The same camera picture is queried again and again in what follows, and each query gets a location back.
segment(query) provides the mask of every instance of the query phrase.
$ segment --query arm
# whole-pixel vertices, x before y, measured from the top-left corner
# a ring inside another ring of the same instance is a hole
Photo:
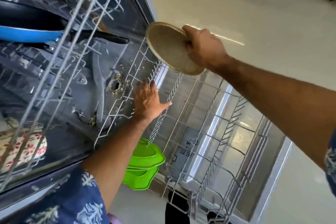
[[[111,205],[119,189],[142,133],[154,118],[171,105],[170,102],[160,103],[154,81],[150,85],[147,81],[138,82],[133,95],[133,117],[82,164],[82,168],[97,181],[106,208]]]
[[[271,73],[230,57],[207,29],[184,26],[189,57],[223,77],[319,167],[336,128],[336,92]]]

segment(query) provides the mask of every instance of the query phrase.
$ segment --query beige plate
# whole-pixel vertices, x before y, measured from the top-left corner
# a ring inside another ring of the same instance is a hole
[[[153,54],[170,68],[188,75],[198,75],[205,68],[196,65],[185,47],[185,32],[165,22],[153,22],[146,31],[146,40]]]

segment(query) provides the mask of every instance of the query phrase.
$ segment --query green lid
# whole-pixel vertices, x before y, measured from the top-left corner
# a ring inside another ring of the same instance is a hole
[[[148,170],[163,164],[166,160],[159,147],[153,143],[148,145],[148,140],[141,138],[133,151],[128,170]]]
[[[158,171],[158,166],[149,170],[126,170],[122,183],[127,184],[133,190],[145,190],[149,188],[149,185]]]

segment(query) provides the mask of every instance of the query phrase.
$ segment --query hand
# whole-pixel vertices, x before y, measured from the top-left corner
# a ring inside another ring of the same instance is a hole
[[[148,124],[172,103],[160,103],[158,90],[154,81],[148,84],[147,79],[143,83],[137,82],[137,89],[133,91],[134,115],[133,117],[146,120]]]
[[[208,29],[198,30],[188,25],[182,29],[191,41],[187,43],[189,58],[197,65],[216,73],[217,68],[229,58],[222,41]]]

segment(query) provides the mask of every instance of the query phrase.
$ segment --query frying pan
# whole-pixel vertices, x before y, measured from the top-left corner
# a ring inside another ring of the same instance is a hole
[[[60,38],[68,21],[57,14],[29,5],[0,0],[0,39],[21,43],[46,43]],[[77,31],[70,30],[72,41]],[[82,30],[77,40],[90,37],[92,30]],[[117,44],[128,44],[129,39],[95,31],[93,37],[103,38]]]

